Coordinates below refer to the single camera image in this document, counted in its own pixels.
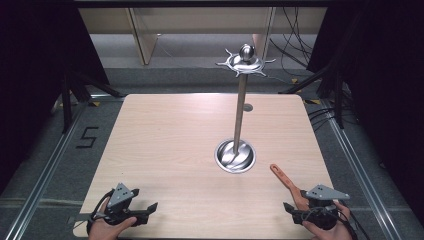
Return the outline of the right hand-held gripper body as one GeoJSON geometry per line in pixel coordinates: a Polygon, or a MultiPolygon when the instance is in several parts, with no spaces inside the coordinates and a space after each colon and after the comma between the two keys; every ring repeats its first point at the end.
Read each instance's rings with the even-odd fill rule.
{"type": "Polygon", "coordinates": [[[330,230],[339,218],[335,200],[348,200],[350,195],[338,190],[318,184],[311,190],[307,191],[307,200],[309,201],[309,209],[299,210],[298,208],[292,213],[293,222],[302,224],[303,221],[314,223],[323,230],[330,230]]]}

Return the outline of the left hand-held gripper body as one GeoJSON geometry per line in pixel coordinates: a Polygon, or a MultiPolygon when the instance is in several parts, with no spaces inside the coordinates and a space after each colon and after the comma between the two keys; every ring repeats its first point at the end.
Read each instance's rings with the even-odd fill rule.
{"type": "Polygon", "coordinates": [[[136,215],[129,209],[132,201],[131,190],[123,183],[119,183],[113,190],[104,210],[105,221],[109,225],[118,225],[130,217],[136,217],[135,225],[144,225],[148,222],[149,215],[136,215]]]}

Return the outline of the orange spatula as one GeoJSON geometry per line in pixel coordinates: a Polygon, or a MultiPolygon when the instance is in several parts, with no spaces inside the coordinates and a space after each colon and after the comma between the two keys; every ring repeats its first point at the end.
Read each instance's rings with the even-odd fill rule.
{"type": "Polygon", "coordinates": [[[309,201],[301,194],[301,190],[290,180],[290,178],[280,169],[277,164],[271,164],[270,170],[280,180],[280,182],[290,191],[293,201],[299,210],[308,210],[309,201]]]}

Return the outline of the person's left hand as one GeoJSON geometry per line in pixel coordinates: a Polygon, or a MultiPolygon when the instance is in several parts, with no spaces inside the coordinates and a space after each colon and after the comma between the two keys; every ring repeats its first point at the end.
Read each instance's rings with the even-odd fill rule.
{"type": "Polygon", "coordinates": [[[136,221],[136,217],[130,217],[118,225],[109,225],[103,218],[98,218],[92,223],[88,240],[117,240],[118,236],[136,221]]]}

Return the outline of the person's right hand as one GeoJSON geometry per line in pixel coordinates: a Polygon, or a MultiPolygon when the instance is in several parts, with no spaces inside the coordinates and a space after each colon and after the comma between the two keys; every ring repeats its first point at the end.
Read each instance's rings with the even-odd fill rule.
{"type": "Polygon", "coordinates": [[[302,222],[302,226],[313,234],[311,240],[353,240],[347,227],[350,219],[350,209],[339,202],[335,202],[335,205],[340,212],[340,219],[332,229],[323,230],[314,223],[308,221],[302,222]]]}

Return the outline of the black tripod stand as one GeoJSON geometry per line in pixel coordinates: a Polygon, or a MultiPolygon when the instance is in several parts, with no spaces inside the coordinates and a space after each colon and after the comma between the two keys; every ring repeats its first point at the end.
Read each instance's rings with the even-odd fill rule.
{"type": "Polygon", "coordinates": [[[338,126],[343,129],[344,124],[342,120],[342,102],[343,102],[343,80],[340,75],[339,62],[331,60],[325,67],[311,76],[307,77],[300,84],[296,84],[288,90],[283,91],[283,94],[294,94],[303,88],[309,86],[316,80],[321,79],[318,87],[317,94],[320,98],[327,98],[331,93],[334,94],[334,112],[335,120],[338,126]]]}
{"type": "Polygon", "coordinates": [[[91,94],[86,88],[87,85],[94,86],[115,98],[125,97],[125,94],[112,89],[109,85],[101,83],[86,74],[74,70],[67,71],[61,81],[61,96],[64,116],[63,133],[69,130],[73,122],[71,95],[74,95],[78,102],[88,102],[92,99],[91,94]]]}

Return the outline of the metal utensil rack stand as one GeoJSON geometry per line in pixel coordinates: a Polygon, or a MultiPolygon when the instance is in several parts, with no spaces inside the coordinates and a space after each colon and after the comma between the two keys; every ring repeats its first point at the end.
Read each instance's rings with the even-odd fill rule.
{"type": "Polygon", "coordinates": [[[259,74],[266,77],[263,69],[267,61],[257,57],[255,48],[249,44],[242,45],[237,53],[232,53],[228,49],[226,52],[228,58],[224,62],[218,63],[218,66],[226,66],[235,73],[235,77],[238,79],[234,134],[232,139],[224,140],[216,147],[214,158],[223,171],[241,174],[250,170],[256,162],[254,147],[241,138],[248,76],[259,74]]]}

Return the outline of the dark curtain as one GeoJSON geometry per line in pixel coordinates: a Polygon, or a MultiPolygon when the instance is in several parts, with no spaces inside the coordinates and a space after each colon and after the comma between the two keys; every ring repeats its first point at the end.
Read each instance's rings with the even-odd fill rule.
{"type": "Polygon", "coordinates": [[[424,225],[424,0],[363,0],[341,72],[380,160],[424,225]]]}
{"type": "Polygon", "coordinates": [[[108,78],[78,8],[0,0],[0,194],[34,145],[69,71],[108,78]]]}

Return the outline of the light wooden cabinet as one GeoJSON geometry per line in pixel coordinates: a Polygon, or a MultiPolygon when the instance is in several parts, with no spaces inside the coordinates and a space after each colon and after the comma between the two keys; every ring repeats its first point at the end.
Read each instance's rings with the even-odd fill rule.
{"type": "Polygon", "coordinates": [[[250,34],[256,54],[267,55],[273,34],[316,34],[325,7],[80,8],[91,34],[131,34],[140,62],[150,62],[159,34],[250,34]]]}

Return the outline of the aluminium floor rail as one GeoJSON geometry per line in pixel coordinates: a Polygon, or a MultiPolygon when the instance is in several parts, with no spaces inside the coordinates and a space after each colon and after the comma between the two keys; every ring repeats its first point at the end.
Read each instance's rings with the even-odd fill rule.
{"type": "Polygon", "coordinates": [[[85,240],[73,234],[77,217],[123,101],[100,96],[99,107],[71,103],[63,133],[56,104],[27,159],[0,194],[0,240],[85,240]]]}
{"type": "Polygon", "coordinates": [[[336,123],[332,106],[323,100],[320,105],[305,104],[305,107],[334,188],[351,196],[343,204],[353,214],[359,239],[403,240],[353,144],[336,123]]]}

